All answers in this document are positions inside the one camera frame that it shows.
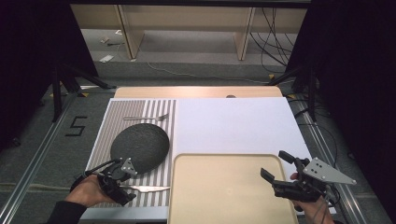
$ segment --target gray floor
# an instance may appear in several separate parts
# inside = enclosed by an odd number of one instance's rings
[[[265,68],[277,72],[282,72],[284,69],[283,66],[267,55],[262,56],[262,51],[251,38],[246,59],[239,61],[236,56],[233,34],[230,33],[149,31],[145,34],[137,58],[132,62],[127,57],[125,46],[122,45],[122,35],[115,34],[116,31],[82,30],[82,33],[100,77],[104,81],[117,86],[233,85],[234,83],[238,85],[262,85],[262,83],[269,81],[268,74],[271,74],[265,71]],[[101,40],[105,37],[109,38],[107,43],[116,45],[108,46],[101,43]],[[296,35],[288,35],[288,37],[293,42]],[[292,45],[285,35],[278,35],[277,38],[282,47],[292,49]],[[273,38],[271,38],[270,43],[275,44]],[[277,49],[267,49],[281,60]],[[98,62],[108,54],[114,56],[110,62]],[[292,93],[290,90],[291,81],[287,80],[279,85],[284,94]],[[91,85],[84,80],[80,80],[80,83]],[[35,183],[68,187],[73,175],[84,169],[86,160],[81,158],[89,157],[95,132],[99,129],[108,99],[113,94],[114,91],[91,91],[87,97],[89,100],[78,97],[72,102],[70,108],[66,111],[64,125],[69,125],[75,116],[88,115],[89,119],[82,119],[81,122],[87,126],[84,132],[91,134],[87,134],[86,136],[89,136],[87,138],[73,138],[73,141],[71,141],[72,138],[65,137],[70,132],[69,129],[57,133],[55,140],[51,143],[52,150],[47,153],[46,159],[41,164],[42,168],[35,176]],[[304,94],[297,94],[296,97],[304,99]],[[45,138],[51,125],[50,90],[43,100],[46,105],[37,109],[33,119],[21,135],[22,145],[8,148],[0,154],[1,183],[17,183],[37,149],[40,148],[42,139]],[[294,114],[301,111],[305,106],[304,102],[290,102],[290,108]],[[335,150],[337,150],[338,168],[346,175],[357,179],[359,183],[358,186],[348,189],[351,191],[353,198],[356,199],[366,220],[365,223],[391,223],[361,173],[359,166],[348,157],[348,149],[343,136],[337,130],[336,124],[332,122],[331,115],[326,110],[325,102],[321,102],[320,98],[317,99],[316,112],[317,126],[306,125],[312,122],[306,113],[297,118],[297,123],[301,124],[301,132],[311,155],[321,158],[323,155],[334,155]],[[10,192],[10,189],[1,188],[1,204],[4,204]],[[50,193],[47,192],[45,197],[41,195],[40,190],[29,190],[12,223],[29,223],[28,220],[34,220],[35,223],[45,221],[43,218],[50,214],[53,204],[61,200],[65,192],[55,190]],[[354,218],[349,217],[353,214],[346,215],[347,218],[345,219],[340,208],[337,207],[336,212],[334,218],[344,223],[353,223]],[[305,223],[304,218],[299,217],[299,222]]]

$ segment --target human hand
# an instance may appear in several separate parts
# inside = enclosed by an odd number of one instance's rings
[[[290,176],[290,179],[294,180],[298,178],[298,174],[294,173]],[[332,216],[330,214],[327,202],[320,196],[320,198],[314,203],[302,203],[299,201],[291,200],[294,206],[300,206],[305,213],[305,219],[308,224],[333,224]]]
[[[86,207],[92,207],[98,203],[114,203],[102,192],[97,175],[90,175],[83,179],[64,200],[79,203]]]

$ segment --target tripod leg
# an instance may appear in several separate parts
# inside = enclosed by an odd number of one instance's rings
[[[89,74],[86,74],[85,72],[83,72],[71,65],[63,64],[63,67],[65,69],[69,69],[71,72],[89,80],[91,83],[96,84],[97,86],[101,87],[102,89],[108,90],[108,89],[116,89],[117,88],[117,86],[110,86],[110,85],[106,84],[105,82],[99,80],[98,78],[90,76]]]
[[[308,114],[314,122],[317,122],[315,117],[315,91],[317,88],[317,79],[315,72],[311,70],[309,74],[309,87],[308,87]]]
[[[298,66],[294,69],[292,69],[291,71],[283,74],[282,76],[275,78],[274,80],[270,81],[268,84],[266,84],[266,86],[275,86],[277,84],[279,84],[280,82],[288,79],[289,77],[296,77],[296,75],[301,72],[303,70],[302,66]]]
[[[52,72],[52,94],[54,106],[52,122],[55,122],[62,113],[61,86],[58,72],[57,66],[54,66],[54,71]]]

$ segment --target knife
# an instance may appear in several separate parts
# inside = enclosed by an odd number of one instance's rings
[[[141,193],[149,193],[149,192],[156,192],[156,191],[170,189],[171,187],[121,185],[120,188],[122,188],[122,189],[136,189]]]

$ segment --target table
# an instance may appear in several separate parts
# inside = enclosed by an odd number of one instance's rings
[[[229,98],[236,97],[236,99],[225,100],[227,96]],[[273,111],[272,113],[274,114],[273,118],[259,119],[259,121],[256,122],[257,123],[256,125],[254,124],[256,120],[252,118],[250,119],[248,126],[249,127],[256,126],[255,128],[258,129],[261,128],[259,124],[262,124],[262,122],[268,122],[269,120],[273,120],[274,122],[283,121],[284,123],[280,128],[283,129],[282,132],[288,133],[288,136],[294,135],[295,138],[292,139],[297,139],[294,140],[294,143],[292,144],[293,147],[290,149],[292,151],[291,154],[294,154],[295,151],[298,151],[300,153],[299,156],[310,157],[308,149],[304,144],[304,139],[302,138],[298,126],[295,123],[294,117],[291,114],[289,105],[287,104],[286,99],[282,97],[282,94],[278,87],[123,87],[123,88],[119,88],[116,91],[115,98],[113,100],[115,102],[125,101],[131,99],[131,97],[133,99],[152,99],[152,100],[176,98],[178,99],[179,104],[177,105],[175,111],[178,113],[177,117],[179,120],[186,120],[185,118],[183,118],[183,116],[185,116],[187,113],[189,114],[193,113],[193,110],[195,110],[193,105],[197,105],[197,104],[215,105],[218,102],[222,102],[222,107],[217,112],[214,111],[215,113],[224,113],[224,111],[230,110],[226,106],[232,106],[234,104],[245,104],[246,102],[249,105],[256,106],[255,108],[258,108],[260,110],[263,110],[265,104],[271,105],[264,109],[268,111]],[[201,108],[201,110],[205,110],[202,106],[197,106],[196,108]],[[241,113],[246,113],[248,111],[248,106],[247,107],[240,106],[238,108],[241,108],[239,110]],[[206,117],[204,116],[203,119],[209,120],[211,118],[210,116],[208,117],[206,115]],[[207,126],[203,125],[202,122],[196,122],[196,124],[193,125],[198,130],[199,129],[207,130],[207,133],[200,132],[202,134],[206,134],[206,136],[204,136],[204,138],[206,139],[210,138],[210,135],[216,134],[217,132],[216,128],[214,128],[213,130],[209,130]],[[179,122],[178,124],[175,124],[176,140],[173,140],[174,154],[172,156],[173,157],[172,160],[179,154],[183,154],[186,152],[191,153],[199,150],[197,148],[191,147],[192,146],[191,140],[189,140],[189,138],[191,137],[191,131],[189,130],[191,128],[189,128],[189,126],[190,124],[186,125],[185,122]],[[246,128],[242,126],[240,126],[242,129],[240,132],[243,132],[244,131],[243,129]],[[225,139],[228,139],[227,134],[233,134],[233,133],[225,133],[223,135]],[[216,146],[225,146],[223,144],[224,139],[214,138],[212,140],[209,140],[209,142],[211,142]],[[252,143],[246,149],[246,153],[254,154],[261,152],[262,144],[271,145],[271,143],[265,143],[265,142],[264,143],[260,142],[259,146],[257,144],[255,145],[254,143]],[[284,143],[284,142],[278,142],[273,144],[281,147],[287,147],[290,145],[290,143]],[[194,143],[193,145],[198,148],[208,148],[205,143],[201,143],[201,144]],[[227,148],[227,149],[218,147],[217,149],[207,149],[207,150],[210,150],[210,152],[212,153],[237,153],[239,150],[238,148],[243,147],[243,146],[238,146],[238,143],[233,144],[233,146],[235,147]],[[287,164],[284,164],[284,168],[286,167],[285,170],[286,175],[293,173],[295,167],[293,167],[293,165],[289,165],[289,166],[286,165]],[[95,220],[109,220],[115,218],[117,221],[138,220],[141,222],[145,222],[145,221],[165,221],[167,217],[168,217],[168,206],[151,206],[151,207],[139,206],[139,207],[134,207],[133,209],[131,209],[130,207],[107,207],[107,208],[101,207],[101,208],[88,209],[81,218],[81,220],[95,221]]]

